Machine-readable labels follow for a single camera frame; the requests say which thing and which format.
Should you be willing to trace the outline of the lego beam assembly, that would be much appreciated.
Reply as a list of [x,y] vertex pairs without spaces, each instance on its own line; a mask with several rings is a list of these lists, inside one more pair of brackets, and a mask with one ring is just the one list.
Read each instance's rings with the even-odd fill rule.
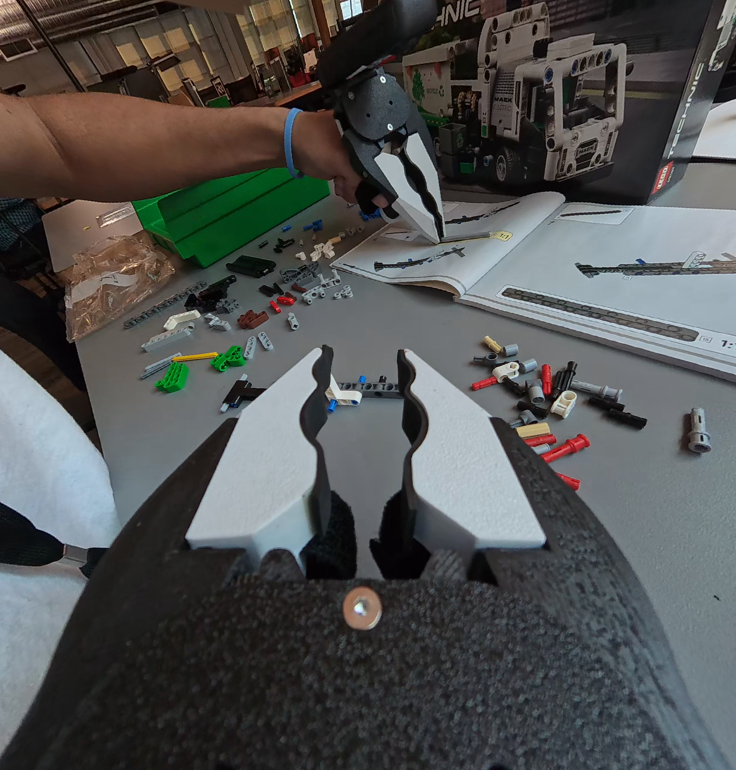
[[329,413],[338,406],[358,406],[367,398],[403,399],[403,395],[398,384],[387,382],[386,377],[378,383],[367,382],[365,377],[360,377],[357,382],[338,383],[334,376],[330,377],[330,385],[326,388]]

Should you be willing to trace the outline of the lego set box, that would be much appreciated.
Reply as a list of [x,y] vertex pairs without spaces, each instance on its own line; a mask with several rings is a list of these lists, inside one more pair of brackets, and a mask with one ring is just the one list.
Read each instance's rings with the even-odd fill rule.
[[736,1],[438,2],[402,58],[448,188],[645,204],[683,177]]

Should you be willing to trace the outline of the person's left forearm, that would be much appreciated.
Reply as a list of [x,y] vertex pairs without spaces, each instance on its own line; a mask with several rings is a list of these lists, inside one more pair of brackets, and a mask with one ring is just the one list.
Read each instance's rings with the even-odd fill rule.
[[0,197],[133,200],[282,167],[287,114],[107,93],[0,93]]

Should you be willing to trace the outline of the long dark grey lego beam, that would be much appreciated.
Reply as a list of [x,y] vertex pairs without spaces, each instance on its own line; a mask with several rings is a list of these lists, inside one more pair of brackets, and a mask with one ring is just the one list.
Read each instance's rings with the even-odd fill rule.
[[194,289],[187,288],[186,290],[182,290],[177,294],[172,294],[171,296],[161,300],[159,303],[156,303],[150,308],[143,310],[140,313],[125,320],[123,322],[123,328],[125,330],[132,329],[134,326],[139,325],[141,322],[148,320],[149,318],[161,313],[164,310],[168,310],[172,305],[184,301],[189,294],[193,293],[193,291]]

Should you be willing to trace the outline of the black lego block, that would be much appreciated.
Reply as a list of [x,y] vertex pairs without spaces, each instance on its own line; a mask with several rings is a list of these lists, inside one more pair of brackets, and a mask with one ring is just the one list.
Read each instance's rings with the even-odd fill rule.
[[258,279],[276,272],[277,264],[269,259],[239,255],[233,261],[227,262],[226,268],[235,274]]

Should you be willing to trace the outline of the white sheet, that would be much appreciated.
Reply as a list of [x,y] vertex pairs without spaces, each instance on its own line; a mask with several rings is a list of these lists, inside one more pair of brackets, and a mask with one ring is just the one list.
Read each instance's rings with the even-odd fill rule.
[[736,162],[736,99],[710,110],[692,159]]

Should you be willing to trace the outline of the person's left hand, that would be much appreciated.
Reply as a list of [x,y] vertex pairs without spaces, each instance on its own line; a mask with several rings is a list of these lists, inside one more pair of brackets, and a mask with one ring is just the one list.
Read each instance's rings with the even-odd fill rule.
[[297,114],[293,124],[292,150],[295,168],[305,176],[333,181],[335,194],[356,202],[361,177],[350,163],[332,111]]

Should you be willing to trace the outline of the green plastic bin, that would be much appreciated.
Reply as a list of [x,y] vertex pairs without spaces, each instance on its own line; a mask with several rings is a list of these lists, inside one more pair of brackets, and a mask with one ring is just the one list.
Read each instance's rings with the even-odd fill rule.
[[132,202],[161,247],[207,267],[328,197],[327,181],[292,178],[285,168],[219,178]]

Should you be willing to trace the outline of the clear plastic bag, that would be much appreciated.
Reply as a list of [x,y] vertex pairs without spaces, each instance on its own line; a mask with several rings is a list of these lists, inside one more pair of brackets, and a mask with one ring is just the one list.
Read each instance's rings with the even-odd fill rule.
[[111,236],[74,255],[58,277],[65,285],[65,322],[75,342],[130,312],[175,273],[166,252],[145,231]]

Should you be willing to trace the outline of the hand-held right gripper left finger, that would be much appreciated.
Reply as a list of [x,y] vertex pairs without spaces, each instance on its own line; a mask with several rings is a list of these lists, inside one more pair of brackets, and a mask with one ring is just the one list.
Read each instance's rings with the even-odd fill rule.
[[193,549],[245,549],[253,567],[323,534],[331,489],[317,434],[326,415],[333,350],[323,345],[244,408],[186,533]]

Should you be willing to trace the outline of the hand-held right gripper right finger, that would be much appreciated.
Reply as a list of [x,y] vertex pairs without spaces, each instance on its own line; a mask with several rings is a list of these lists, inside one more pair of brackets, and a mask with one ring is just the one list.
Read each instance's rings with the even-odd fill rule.
[[455,551],[539,549],[546,535],[488,412],[419,356],[399,350],[403,461],[396,543]]

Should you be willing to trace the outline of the black lego assembly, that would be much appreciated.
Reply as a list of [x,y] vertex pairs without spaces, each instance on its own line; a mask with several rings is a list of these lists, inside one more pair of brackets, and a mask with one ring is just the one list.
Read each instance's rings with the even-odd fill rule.
[[264,387],[254,387],[249,382],[247,374],[243,374],[223,398],[219,411],[220,413],[225,413],[230,408],[238,408],[241,403],[257,399],[266,390]]

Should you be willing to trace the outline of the person's white shirt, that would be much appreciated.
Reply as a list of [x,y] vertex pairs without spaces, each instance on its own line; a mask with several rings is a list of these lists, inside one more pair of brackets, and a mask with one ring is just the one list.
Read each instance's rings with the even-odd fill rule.
[[[108,547],[120,531],[102,454],[2,351],[0,502],[62,543]],[[74,567],[0,564],[0,755],[42,684],[85,583]]]

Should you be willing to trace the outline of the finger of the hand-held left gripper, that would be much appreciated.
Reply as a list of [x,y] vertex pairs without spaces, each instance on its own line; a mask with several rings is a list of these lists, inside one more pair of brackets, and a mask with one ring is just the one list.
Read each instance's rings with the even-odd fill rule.
[[440,242],[440,182],[433,156],[424,143],[405,143],[397,152],[375,159],[396,199],[392,209],[431,243]]
[[410,192],[402,195],[405,217],[427,236],[440,241],[446,236],[440,180],[434,152],[430,152],[429,134],[424,124],[417,131],[414,123],[403,126],[406,139],[402,150],[402,164]]

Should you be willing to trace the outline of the black angular lego piece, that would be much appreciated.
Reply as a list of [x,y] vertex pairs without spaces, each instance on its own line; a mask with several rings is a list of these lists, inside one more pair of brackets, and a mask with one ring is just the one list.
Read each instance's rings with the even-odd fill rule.
[[227,300],[228,288],[236,283],[236,281],[237,278],[234,275],[230,275],[207,286],[196,294],[189,294],[184,304],[185,310],[200,310],[201,312],[211,313],[216,311]]

